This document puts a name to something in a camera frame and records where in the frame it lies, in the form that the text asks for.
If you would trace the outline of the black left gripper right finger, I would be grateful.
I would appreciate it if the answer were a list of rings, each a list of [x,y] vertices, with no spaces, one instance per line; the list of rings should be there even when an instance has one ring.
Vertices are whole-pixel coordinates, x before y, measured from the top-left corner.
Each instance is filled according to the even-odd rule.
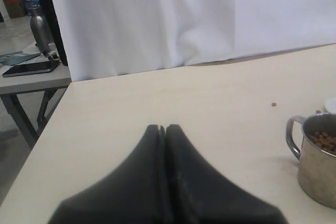
[[[179,125],[166,129],[165,156],[175,223],[287,223],[209,164]]]

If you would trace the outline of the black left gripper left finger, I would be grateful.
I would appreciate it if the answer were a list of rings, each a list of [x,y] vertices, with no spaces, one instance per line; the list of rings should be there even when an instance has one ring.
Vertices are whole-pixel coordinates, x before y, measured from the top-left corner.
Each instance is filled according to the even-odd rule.
[[[165,223],[164,129],[149,125],[108,176],[60,203],[49,223]]]

